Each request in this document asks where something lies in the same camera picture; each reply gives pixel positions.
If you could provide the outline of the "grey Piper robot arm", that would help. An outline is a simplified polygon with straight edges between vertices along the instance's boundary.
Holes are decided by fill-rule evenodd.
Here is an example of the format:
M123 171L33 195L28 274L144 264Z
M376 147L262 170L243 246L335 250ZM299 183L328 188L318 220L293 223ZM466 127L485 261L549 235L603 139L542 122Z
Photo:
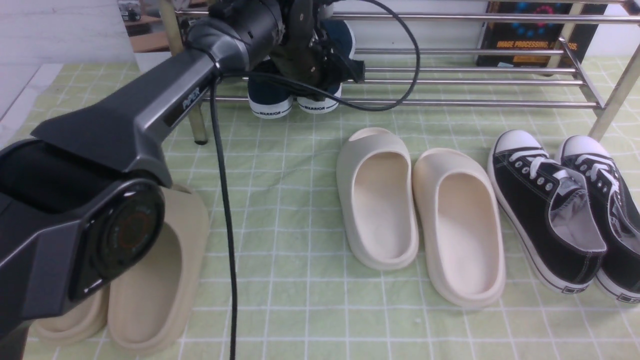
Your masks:
M73 310L155 244L172 186L162 143L224 78L297 95L365 77L318 18L324 0L220 0L182 52L93 105L42 121L1 150L1 358L20 360L37 319Z

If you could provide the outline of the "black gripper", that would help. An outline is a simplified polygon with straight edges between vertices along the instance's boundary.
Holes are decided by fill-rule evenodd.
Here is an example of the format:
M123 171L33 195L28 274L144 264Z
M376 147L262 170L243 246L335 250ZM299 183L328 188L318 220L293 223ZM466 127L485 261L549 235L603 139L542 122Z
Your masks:
M329 34L325 18L331 0L279 0L285 33L270 51L270 82L296 96L315 96L311 87L327 92L334 85L365 80L365 64L352 59L346 45Z

